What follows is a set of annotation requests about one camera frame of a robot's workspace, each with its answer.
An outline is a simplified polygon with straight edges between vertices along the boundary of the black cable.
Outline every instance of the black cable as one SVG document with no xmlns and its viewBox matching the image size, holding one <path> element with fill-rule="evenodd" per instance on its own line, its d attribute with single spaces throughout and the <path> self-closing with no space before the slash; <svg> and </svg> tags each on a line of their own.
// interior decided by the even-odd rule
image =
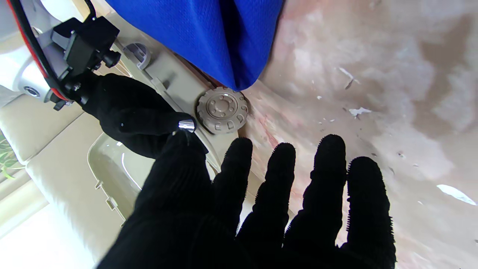
<svg viewBox="0 0 478 269">
<path fill-rule="evenodd" d="M 93 6 L 93 3 L 91 3 L 91 0 L 85 0 L 85 3 L 87 4 L 88 8 L 90 9 L 90 14 L 85 19 L 85 22 L 88 22 L 88 21 L 92 20 L 93 18 L 96 18 L 96 10 L 95 10 L 95 7 Z"/>
<path fill-rule="evenodd" d="M 41 67 L 47 75 L 47 77 L 45 77 L 45 80 L 48 83 L 48 86 L 50 86 L 50 88 L 57 89 L 58 92 L 66 98 L 63 85 L 58 80 L 56 73 L 53 71 L 52 67 L 48 63 L 48 60 L 46 59 L 46 56 L 43 53 L 40 44 L 38 43 L 35 35 L 33 34 L 32 27 L 30 26 L 30 22 L 27 19 L 25 11 L 23 10 L 22 3 L 20 2 L 20 0 L 10 0 L 10 4 L 13 12 L 15 13 L 15 17 L 18 20 L 20 31 L 25 36 L 25 41 L 32 49 L 32 54 L 34 54 L 34 56 L 38 58 Z"/>
</svg>

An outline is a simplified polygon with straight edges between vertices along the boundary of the black glove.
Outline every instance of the black glove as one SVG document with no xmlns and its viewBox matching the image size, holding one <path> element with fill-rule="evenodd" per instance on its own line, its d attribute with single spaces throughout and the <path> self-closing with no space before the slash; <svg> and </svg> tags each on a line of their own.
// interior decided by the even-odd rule
<svg viewBox="0 0 478 269">
<path fill-rule="evenodd" d="M 282 143 L 269 159 L 265 182 L 252 212 L 237 235 L 259 266 L 276 262 L 296 268 L 394 268 L 395 246 L 390 203 L 378 165 L 358 157 L 349 166 L 345 143 L 338 135 L 324 137 L 317 148 L 303 209 L 288 221 L 294 179 L 295 149 Z M 348 182 L 350 211 L 347 242 L 339 249 L 342 193 Z"/>
<path fill-rule="evenodd" d="M 197 137 L 186 131 L 170 136 L 99 268 L 394 267 L 390 204 L 380 169 L 359 157 L 347 176 L 345 143 L 337 135 L 322 139 L 303 209 L 285 235 L 295 149 L 279 144 L 236 236 L 251 155 L 249 139 L 234 140 L 211 183 Z M 348 242 L 337 248 L 346 180 Z"/>
<path fill-rule="evenodd" d="M 193 119 L 187 113 L 175 112 L 154 89 L 115 74 L 98 78 L 83 110 L 97 118 L 111 138 L 154 159 L 178 123 Z"/>
</svg>

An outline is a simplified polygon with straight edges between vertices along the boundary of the blue cloth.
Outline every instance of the blue cloth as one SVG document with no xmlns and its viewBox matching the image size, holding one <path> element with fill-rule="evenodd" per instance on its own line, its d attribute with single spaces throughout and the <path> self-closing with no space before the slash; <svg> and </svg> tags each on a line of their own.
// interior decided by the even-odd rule
<svg viewBox="0 0 478 269">
<path fill-rule="evenodd" d="M 234 90 L 264 69 L 282 0 L 107 0 L 126 21 Z"/>
</svg>

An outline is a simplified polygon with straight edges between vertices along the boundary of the damaged surface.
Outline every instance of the damaged surface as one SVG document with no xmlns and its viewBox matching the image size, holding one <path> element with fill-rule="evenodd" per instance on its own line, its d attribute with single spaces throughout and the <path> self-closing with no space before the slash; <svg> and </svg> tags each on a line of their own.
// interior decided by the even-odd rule
<svg viewBox="0 0 478 269">
<path fill-rule="evenodd" d="M 348 161 L 382 170 L 396 268 L 476 267 L 477 12 L 474 0 L 287 1 L 270 63 L 243 91 L 251 171 L 263 179 L 273 148 L 292 143 L 297 212 L 318 142 L 338 134 Z"/>
</svg>

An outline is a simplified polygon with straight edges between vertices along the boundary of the green plant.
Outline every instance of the green plant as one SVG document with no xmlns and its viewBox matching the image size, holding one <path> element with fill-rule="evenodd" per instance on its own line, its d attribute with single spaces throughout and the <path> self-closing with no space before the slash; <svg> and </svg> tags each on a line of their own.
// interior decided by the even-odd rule
<svg viewBox="0 0 478 269">
<path fill-rule="evenodd" d="M 14 179 L 7 170 L 17 170 L 22 169 L 24 166 L 19 165 L 17 156 L 13 149 L 8 143 L 7 139 L 3 135 L 3 132 L 0 130 L 0 167 L 2 174 L 9 178 Z"/>
</svg>

